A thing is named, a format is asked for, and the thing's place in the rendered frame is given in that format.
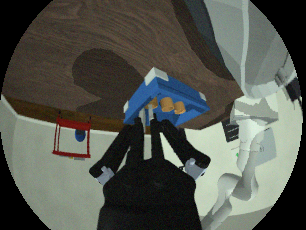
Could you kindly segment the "bronze bushing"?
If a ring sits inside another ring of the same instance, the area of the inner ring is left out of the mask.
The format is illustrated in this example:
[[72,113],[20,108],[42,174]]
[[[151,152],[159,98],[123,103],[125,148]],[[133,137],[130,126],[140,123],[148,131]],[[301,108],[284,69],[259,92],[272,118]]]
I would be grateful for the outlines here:
[[174,109],[173,101],[170,97],[165,97],[160,100],[163,112],[168,112]]
[[186,110],[185,110],[183,102],[176,102],[176,103],[174,103],[174,111],[175,111],[175,114],[182,114],[182,113],[184,113]]
[[158,106],[157,96],[151,100],[144,108],[148,109],[148,105],[152,104],[152,109]]

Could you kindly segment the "blue open crate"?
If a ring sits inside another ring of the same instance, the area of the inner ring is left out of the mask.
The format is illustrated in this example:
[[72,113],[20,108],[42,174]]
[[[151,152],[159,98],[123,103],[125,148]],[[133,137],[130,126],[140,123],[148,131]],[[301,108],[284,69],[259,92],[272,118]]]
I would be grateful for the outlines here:
[[[210,107],[206,104],[204,94],[153,67],[146,75],[143,83],[124,105],[124,124],[134,124],[133,119],[136,118],[139,112],[156,96],[158,106],[153,109],[153,113],[156,113],[157,120],[161,122],[164,119],[168,119],[175,127],[210,110]],[[163,112],[160,100],[165,97],[170,97],[173,103],[183,102],[186,111],[182,114],[175,114],[174,109],[169,112]],[[150,126],[148,109],[145,109],[145,114],[146,125]]]

